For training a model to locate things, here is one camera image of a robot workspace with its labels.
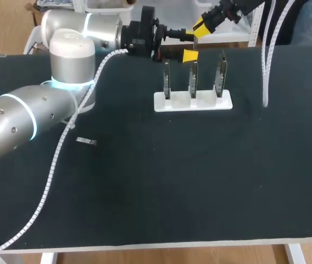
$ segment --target white cable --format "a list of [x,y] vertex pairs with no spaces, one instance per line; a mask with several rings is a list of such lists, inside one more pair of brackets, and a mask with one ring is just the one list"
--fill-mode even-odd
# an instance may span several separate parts
[[40,85],[44,85],[44,84],[48,84],[48,83],[52,83],[52,80],[43,81],[42,83],[40,83]]
[[79,111],[84,107],[84,105],[86,104],[86,102],[88,101],[89,97],[91,96],[95,86],[96,86],[96,83],[100,77],[100,74],[101,74],[101,71],[103,69],[103,67],[105,66],[106,62],[111,58],[113,57],[114,55],[117,55],[117,54],[126,54],[128,52],[128,50],[126,49],[118,49],[116,51],[112,51],[110,52],[101,62],[99,68],[97,69],[97,72],[96,72],[96,75],[95,75],[95,78],[94,78],[94,82],[93,84],[91,84],[89,90],[87,91],[83,101],[80,103],[79,107],[78,107],[78,110],[72,115],[72,117],[69,119],[68,121],[68,124],[67,126],[65,127],[65,129],[63,130],[63,133],[58,141],[58,144],[57,144],[57,147],[56,147],[56,150],[55,150],[55,154],[53,156],[53,159],[52,159],[52,163],[51,163],[51,168],[50,168],[50,173],[48,175],[48,178],[47,178],[47,182],[46,182],[46,186],[45,186],[45,189],[44,189],[44,193],[40,199],[40,202],[39,202],[39,205],[37,206],[34,214],[32,215],[32,217],[29,219],[29,221],[27,222],[27,224],[24,226],[24,228],[22,228],[21,231],[18,232],[17,235],[15,235],[14,237],[12,237],[10,240],[8,240],[6,243],[4,243],[3,245],[0,246],[0,251],[6,249],[7,247],[9,247],[11,244],[13,244],[15,241],[17,241],[34,223],[34,221],[36,220],[36,218],[38,217],[39,213],[41,212],[41,209],[42,207],[44,206],[45,204],[45,201],[46,201],[46,198],[47,198],[47,194],[48,194],[48,191],[50,189],[50,186],[51,186],[51,182],[52,182],[52,178],[53,178],[53,173],[55,171],[55,167],[56,167],[56,163],[57,163],[57,159],[58,159],[58,156],[59,156],[59,153],[61,151],[61,148],[62,148],[62,145],[63,145],[63,142],[64,142],[64,139],[66,138],[67,136],[67,133],[71,127],[71,125],[74,123],[75,119],[77,118],[78,116],[78,113]]
[[273,32],[270,47],[268,50],[268,55],[267,55],[267,64],[265,71],[263,72],[263,106],[267,107],[268,105],[268,86],[269,86],[269,81],[270,81],[270,71],[271,71],[271,62],[272,62],[272,56],[273,56],[273,51],[275,48],[276,40],[278,37],[279,30],[281,29],[281,26],[283,24],[283,21],[285,17],[287,16],[291,6],[295,0],[289,0],[286,6],[283,9],[282,14],[279,17],[279,20],[277,22],[277,25],[275,27],[275,31]]
[[270,7],[270,12],[268,14],[266,26],[265,26],[265,31],[264,31],[264,37],[262,39],[262,48],[261,48],[261,64],[262,64],[262,80],[264,80],[264,75],[266,72],[266,43],[267,43],[267,35],[268,35],[268,30],[271,24],[273,12],[276,7],[276,0],[272,0],[271,7]]

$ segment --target small metal part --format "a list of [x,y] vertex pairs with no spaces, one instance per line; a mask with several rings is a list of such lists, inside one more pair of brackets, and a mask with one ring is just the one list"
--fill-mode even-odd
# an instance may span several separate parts
[[198,38],[194,35],[194,43],[193,43],[193,50],[197,50],[198,48]]
[[227,59],[226,56],[221,56],[221,61],[218,63],[217,71],[216,71],[216,79],[215,79],[215,91],[217,97],[222,97],[224,84],[226,80],[226,73],[227,73]]
[[196,99],[196,90],[198,85],[198,62],[194,61],[189,75],[189,92],[190,98]]
[[170,74],[169,74],[169,60],[165,60],[164,70],[163,70],[163,91],[165,93],[166,100],[171,99],[171,85],[170,85]]
[[81,142],[81,143],[85,143],[85,144],[89,144],[89,145],[97,145],[97,141],[96,140],[92,140],[92,139],[85,139],[84,137],[77,137],[77,139],[75,141]]

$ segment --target white table frame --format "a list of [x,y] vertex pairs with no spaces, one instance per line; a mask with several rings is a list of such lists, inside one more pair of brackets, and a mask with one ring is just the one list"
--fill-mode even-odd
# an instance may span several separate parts
[[253,246],[253,245],[285,245],[289,264],[305,264],[304,254],[300,243],[312,243],[312,238],[277,238],[277,239],[255,239],[255,240],[225,240],[209,242],[180,242],[180,243],[155,243],[155,244],[137,244],[123,246],[84,246],[84,247],[63,247],[54,249],[19,249],[4,250],[0,257],[4,262],[0,264],[14,264],[20,262],[11,262],[4,256],[9,254],[42,253],[41,264],[55,264],[57,253],[60,252],[88,252],[88,251],[106,251],[106,250],[132,250],[132,249],[168,249],[168,248],[198,248],[209,246]]

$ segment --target white holder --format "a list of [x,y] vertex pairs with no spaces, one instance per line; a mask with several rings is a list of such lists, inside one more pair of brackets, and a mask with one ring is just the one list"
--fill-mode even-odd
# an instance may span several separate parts
[[154,93],[156,112],[229,110],[233,108],[229,90],[223,90],[222,97],[217,97],[214,90],[196,92],[196,99],[191,99],[189,91],[171,92],[170,99],[163,92]]

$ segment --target black bolt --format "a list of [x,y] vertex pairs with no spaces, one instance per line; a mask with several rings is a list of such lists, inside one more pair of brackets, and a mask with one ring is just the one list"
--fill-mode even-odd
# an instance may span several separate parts
[[160,24],[160,20],[158,18],[152,20],[152,24],[158,26]]

